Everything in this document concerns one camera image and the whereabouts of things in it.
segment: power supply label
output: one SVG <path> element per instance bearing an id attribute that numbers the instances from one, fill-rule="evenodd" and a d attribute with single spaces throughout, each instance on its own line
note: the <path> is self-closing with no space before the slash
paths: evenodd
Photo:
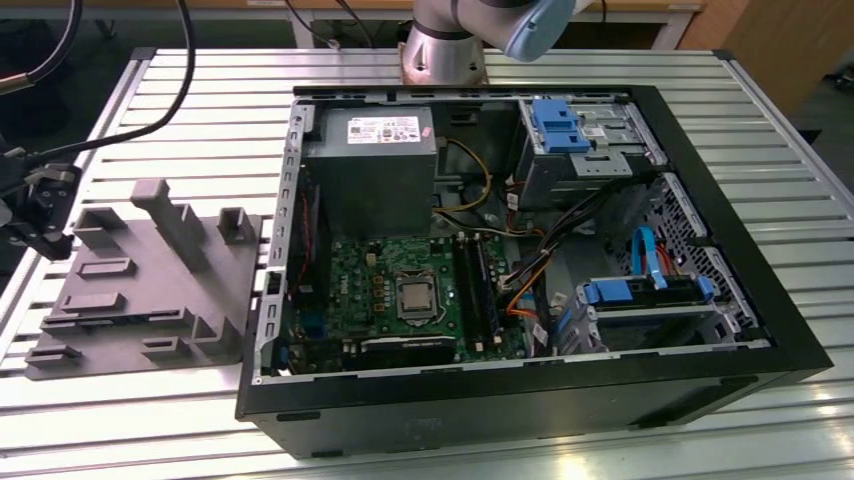
<path id="1" fill-rule="evenodd" d="M 360 117 L 347 122 L 347 143 L 417 143 L 417 117 Z"/>

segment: slotted aluminum surface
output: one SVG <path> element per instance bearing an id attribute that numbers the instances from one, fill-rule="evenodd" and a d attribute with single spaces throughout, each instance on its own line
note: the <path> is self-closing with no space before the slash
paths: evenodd
<path id="1" fill-rule="evenodd" d="M 165 50 L 150 62 L 130 63 L 104 130 L 124 131 L 161 116 L 178 88 L 182 55 Z M 69 266 L 29 254 L 0 303 L 0 476 L 854 477 L 851 197 L 740 67 L 706 52 L 555 52 L 529 65 L 489 53 L 487 63 L 493 84 L 659 87 L 836 366 L 680 428 L 295 461 L 253 425 L 233 420 L 238 366 L 40 383 L 24 378 L 22 358 Z M 397 83 L 396 52 L 200 52 L 172 124 L 90 158 L 85 203 L 138 217 L 125 201 L 133 180 L 164 176 L 173 199 L 188 201 L 198 215 L 241 206 L 269 218 L 291 87 L 344 83 Z"/>

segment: blue plastic latch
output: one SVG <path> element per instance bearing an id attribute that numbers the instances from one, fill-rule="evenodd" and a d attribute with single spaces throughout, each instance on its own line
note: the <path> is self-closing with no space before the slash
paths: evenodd
<path id="1" fill-rule="evenodd" d="M 715 297 L 715 286 L 704 275 L 696 277 L 696 286 L 703 294 L 703 300 L 708 301 Z"/>
<path id="2" fill-rule="evenodd" d="M 633 298 L 625 280 L 597 280 L 593 285 L 603 302 L 629 302 Z"/>
<path id="3" fill-rule="evenodd" d="M 584 296 L 589 305 L 599 303 L 599 290 L 593 284 L 584 285 Z"/>
<path id="4" fill-rule="evenodd" d="M 531 102 L 533 122 L 543 135 L 547 153 L 584 153 L 589 140 L 577 129 L 577 115 L 565 100 L 537 99 Z"/>
<path id="5" fill-rule="evenodd" d="M 555 334 L 559 334 L 572 319 L 572 307 L 569 305 L 565 306 L 565 310 L 563 311 L 563 316 L 560 317 L 560 322 L 557 323 L 557 328 L 555 329 Z"/>

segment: ram slot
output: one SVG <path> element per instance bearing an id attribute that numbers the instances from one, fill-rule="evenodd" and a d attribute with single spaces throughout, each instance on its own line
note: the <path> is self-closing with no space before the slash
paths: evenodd
<path id="1" fill-rule="evenodd" d="M 487 337 L 483 335 L 480 325 L 480 312 L 477 308 L 476 275 L 473 265 L 469 263 L 468 239 L 453 238 L 453 279 L 456 281 L 456 293 L 463 314 L 463 335 L 469 349 L 483 351 Z"/>
<path id="2" fill-rule="evenodd" d="M 492 291 L 492 280 L 489 277 L 489 262 L 483 251 L 483 242 L 473 241 L 468 244 L 468 251 L 472 257 L 472 264 L 476 268 L 475 293 L 477 300 L 477 312 L 480 317 L 480 331 L 487 343 L 497 345 L 501 343 L 500 321 L 497 318 L 497 308 L 495 307 L 495 293 Z"/>

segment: sticker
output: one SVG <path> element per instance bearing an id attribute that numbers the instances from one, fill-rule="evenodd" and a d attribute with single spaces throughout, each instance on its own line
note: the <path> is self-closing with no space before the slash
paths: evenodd
<path id="1" fill-rule="evenodd" d="M 539 343 L 541 343 L 543 345 L 548 345 L 548 332 L 545 332 L 545 329 L 539 325 L 539 323 L 533 324 L 532 333 L 536 337 L 536 340 L 539 340 Z"/>
<path id="2" fill-rule="evenodd" d="M 607 137 L 604 128 L 601 127 L 584 127 L 581 131 L 587 137 Z"/>
<path id="3" fill-rule="evenodd" d="M 417 117 L 360 117 L 347 122 L 347 143 L 417 143 Z"/>
<path id="4" fill-rule="evenodd" d="M 513 212 L 519 211 L 519 195 L 516 195 L 515 193 L 507 194 L 507 208 Z"/>

